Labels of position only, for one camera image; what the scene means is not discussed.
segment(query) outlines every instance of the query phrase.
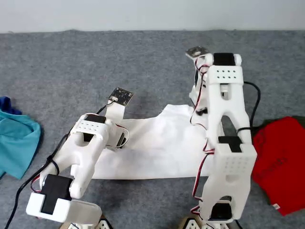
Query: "clothing tag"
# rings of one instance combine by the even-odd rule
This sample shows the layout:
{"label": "clothing tag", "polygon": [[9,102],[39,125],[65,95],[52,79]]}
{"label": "clothing tag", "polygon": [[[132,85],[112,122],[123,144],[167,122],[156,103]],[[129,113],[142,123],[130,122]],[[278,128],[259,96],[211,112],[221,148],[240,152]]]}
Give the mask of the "clothing tag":
{"label": "clothing tag", "polygon": [[278,204],[273,204],[272,205],[276,210],[280,209],[280,206]]}

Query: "gray carpet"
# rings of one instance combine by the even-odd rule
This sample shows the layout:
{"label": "gray carpet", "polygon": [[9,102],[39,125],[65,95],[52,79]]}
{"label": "gray carpet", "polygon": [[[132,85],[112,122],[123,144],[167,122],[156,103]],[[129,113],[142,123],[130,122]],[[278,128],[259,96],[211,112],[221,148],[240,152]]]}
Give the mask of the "gray carpet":
{"label": "gray carpet", "polygon": [[[0,228],[19,185],[44,163],[79,116],[97,111],[115,87],[135,92],[125,118],[152,117],[167,104],[190,104],[193,63],[184,51],[196,45],[242,55],[244,79],[262,90],[255,125],[266,118],[305,114],[305,31],[0,34],[0,95],[13,98],[44,130],[24,178],[0,179]],[[249,86],[244,89],[250,113],[256,92]],[[194,178],[92,180],[83,200],[100,205],[115,229],[174,229],[196,205],[193,182]],[[58,223],[26,215],[29,195],[26,188],[11,228],[57,228]],[[244,229],[300,229],[304,213],[282,217],[252,182],[240,223]]]}

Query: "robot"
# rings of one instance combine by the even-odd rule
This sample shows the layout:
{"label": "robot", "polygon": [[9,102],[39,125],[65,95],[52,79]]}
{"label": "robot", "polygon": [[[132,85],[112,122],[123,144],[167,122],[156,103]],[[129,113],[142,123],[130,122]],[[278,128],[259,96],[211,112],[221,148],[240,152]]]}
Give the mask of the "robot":
{"label": "robot", "polygon": [[[239,219],[250,192],[250,176],[256,160],[252,145],[249,117],[244,107],[241,56],[232,53],[209,53],[195,47],[186,53],[195,65],[194,86],[189,94],[194,113],[207,116],[206,153],[196,178],[193,196],[198,206],[192,213],[200,219],[188,220],[186,229],[227,229],[228,223]],[[105,116],[82,115],[70,131],[59,151],[35,178],[41,190],[32,192],[26,212],[57,222],[71,222],[78,228],[110,229],[101,218],[102,210],[93,203],[80,201],[94,175],[94,166],[105,147],[123,147],[128,131],[118,123],[133,93],[116,88],[105,106]],[[218,135],[222,117],[228,116],[237,136]],[[195,195],[201,167],[207,156],[214,155],[213,168],[204,185],[201,197]],[[71,166],[74,179],[59,176]]]}

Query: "white wall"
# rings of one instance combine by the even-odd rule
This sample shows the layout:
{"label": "white wall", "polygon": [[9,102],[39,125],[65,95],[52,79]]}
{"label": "white wall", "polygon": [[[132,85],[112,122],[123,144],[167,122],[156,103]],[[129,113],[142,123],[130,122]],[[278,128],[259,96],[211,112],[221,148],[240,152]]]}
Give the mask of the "white wall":
{"label": "white wall", "polygon": [[305,0],[0,0],[0,32],[305,29]]}

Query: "white plastic part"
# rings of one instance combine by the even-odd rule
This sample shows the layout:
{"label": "white plastic part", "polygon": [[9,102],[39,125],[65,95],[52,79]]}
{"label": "white plastic part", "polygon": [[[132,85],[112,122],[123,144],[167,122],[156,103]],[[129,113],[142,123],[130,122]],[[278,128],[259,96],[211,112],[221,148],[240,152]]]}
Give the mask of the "white plastic part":
{"label": "white plastic part", "polygon": [[256,160],[252,144],[241,144],[241,153],[232,153],[228,144],[216,144],[214,167],[203,187],[202,202],[199,202],[200,215],[208,221],[213,206],[225,196],[230,196],[232,219],[213,221],[230,223],[239,219],[244,210],[249,192],[250,177]]}
{"label": "white plastic part", "polygon": [[214,56],[211,53],[206,54],[204,57],[204,64],[211,66],[213,65],[213,62],[214,62]]}
{"label": "white plastic part", "polygon": [[221,202],[221,198],[226,196],[232,198],[230,201],[232,218],[210,221],[215,224],[230,223],[233,219],[241,217],[250,192],[250,176],[256,160],[250,130],[238,133],[242,141],[241,153],[233,153],[228,144],[218,143],[217,127],[224,115],[230,118],[236,130],[249,127],[249,117],[244,107],[242,58],[235,54],[234,59],[236,66],[210,66],[203,76],[205,82],[201,82],[199,76],[197,85],[190,93],[190,98],[195,103],[199,95],[200,83],[204,85],[197,111],[207,107],[209,148],[215,148],[213,168],[204,185],[202,201],[199,201],[200,216],[203,221],[209,222],[213,206]]}
{"label": "white plastic part", "polygon": [[239,54],[234,54],[234,60],[236,66],[242,66],[242,57]]}
{"label": "white plastic part", "polygon": [[[221,84],[228,84],[228,99],[222,97]],[[244,107],[243,72],[238,66],[211,66],[207,72],[204,99],[208,108],[208,138],[214,146],[218,143],[217,126],[224,115],[236,129],[249,126],[249,117]],[[242,142],[252,144],[250,130],[239,132]]]}
{"label": "white plastic part", "polygon": [[26,208],[26,213],[39,218],[50,219],[57,222],[75,222],[78,224],[86,224],[95,226],[99,222],[102,210],[96,204],[80,201],[57,199],[55,209],[52,215],[42,213],[45,195],[39,193],[31,193]]}
{"label": "white plastic part", "polygon": [[182,226],[183,229],[229,229],[226,224],[219,224],[214,222],[209,222],[207,225],[206,222],[201,221],[201,223],[198,224],[198,222],[193,218],[187,220],[186,223]]}
{"label": "white plastic part", "polygon": [[[75,226],[77,226],[79,229],[111,229],[110,225],[108,222],[104,219],[101,219],[99,224],[95,227],[89,226],[89,225],[84,225],[84,224],[78,224],[78,223],[73,223]],[[70,224],[68,229],[76,229],[76,227]]]}
{"label": "white plastic part", "polygon": [[107,107],[106,111],[106,118],[110,118],[113,120],[115,123],[120,123],[123,120],[124,117],[124,112],[125,112],[125,106],[117,104],[117,103],[112,103]]}
{"label": "white plastic part", "polygon": [[[85,121],[86,115],[82,115],[77,121],[71,135],[62,145],[53,160],[57,163],[60,171],[77,165],[74,169],[74,180],[70,186],[70,196],[72,198],[81,198],[92,179],[94,166],[102,150],[105,148],[109,137],[109,124]],[[89,143],[84,142],[83,134],[93,134]],[[55,166],[51,163],[40,174],[40,186],[48,174],[56,174]]]}

